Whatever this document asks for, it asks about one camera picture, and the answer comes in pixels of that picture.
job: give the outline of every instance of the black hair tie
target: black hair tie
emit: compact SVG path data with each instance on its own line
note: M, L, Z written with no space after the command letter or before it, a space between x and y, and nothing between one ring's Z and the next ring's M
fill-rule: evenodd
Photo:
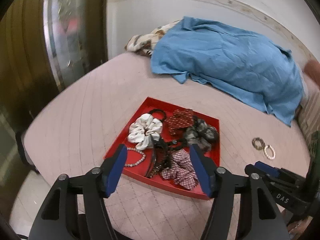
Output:
M164 122L165 119L167 119L167 115L165 114L165 112L158 108L152 109L151 111L149 111L149 114L153 114L155 112L161 112L163 114L163 118L160 120L162 123Z

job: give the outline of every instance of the hair accessory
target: hair accessory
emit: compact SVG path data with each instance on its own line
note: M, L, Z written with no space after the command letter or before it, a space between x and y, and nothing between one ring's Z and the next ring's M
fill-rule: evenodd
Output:
M140 163L142 163L144 161L144 159L146 158L146 155L142 152L142 151L138 151L136 148L130 148L128 147L127 148L128 151L135 151L137 153L140 153L142 155L142 158L140 160L138 160L136 163L134 164L125 164L124 166L125 167L134 167L134 166L137 166L139 165Z
M170 116L166 120L166 123L168 124L170 134L175 135L181 128L193 126L193 111L192 109L175 110L173 116Z
M143 114L129 127L128 141L137 143L136 149L143 151L152 148L151 137L158 141L162 132L162 122L151 114Z
M173 152L171 155L172 167L161 171L164 179L173 179L175 184L180 184L190 190L198 184L198 178L190 161L190 155L185 150Z
M159 141L155 141L152 137L151 140L153 143L153 153L145 175L147 178L152 178L163 169L171 167L170 152L165 141L162 138Z
M149 111L149 114L153 114L155 112L161 112L163 114L163 118L160 119L161 122L164 122L164 120L167 119L167 115L165 114L165 112L158 108L152 109L151 111Z
M171 147L170 145L177 145L178 143L181 143L181 145L176 147ZM183 149L184 147L188 146L187 140L185 138L180 138L178 140L173 140L171 142L166 142L168 146L168 151L179 151Z
M270 149L271 152L272 152L272 157L267 153L267 149ZM264 155L267 157L268 160L274 160L275 157L276 157L276 152L274 150L274 148L270 145L270 144L267 144L264 149L263 149L263 153Z
M266 146L266 144L265 144L265 142L260 138L260 137L256 137L256 138L253 138L252 139L252 146L254 147L254 148L256 148L257 150L263 150L264 149L264 147Z
M208 125L203 119L193 116L194 125L188 127L183 137L188 145L197 144L204 152L211 150L211 143L219 140L219 133L213 126Z

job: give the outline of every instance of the white tile floor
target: white tile floor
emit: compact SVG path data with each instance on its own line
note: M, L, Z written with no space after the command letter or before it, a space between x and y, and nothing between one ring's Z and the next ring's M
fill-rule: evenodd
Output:
M50 190L41 175L31 171L23 182L14 202L9 224L17 234L29 236L32 223Z

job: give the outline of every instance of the blue cloth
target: blue cloth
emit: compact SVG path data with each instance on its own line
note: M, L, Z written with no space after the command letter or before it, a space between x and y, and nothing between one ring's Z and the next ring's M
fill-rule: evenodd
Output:
M184 17L157 43L151 70L210 83L291 125L303 94L291 51L267 37L221 22Z

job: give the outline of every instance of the wall trim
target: wall trim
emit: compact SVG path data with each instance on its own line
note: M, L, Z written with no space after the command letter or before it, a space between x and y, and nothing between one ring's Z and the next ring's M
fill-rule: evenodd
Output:
M120 2L126 0L108 0L108 2ZM286 38L290 43L294 44L297 49L299 49L303 54L306 56L306 59L315 58L311 51L286 27L284 27L281 23L277 20L273 19L272 17L268 16L267 14L253 8L250 5L245 3L239 2L237 0L195 0L201 1L205 3L214 4L217 6L225 7L230 10L236 11L247 17L262 23L266 27L270 28L271 30L275 31L280 36Z

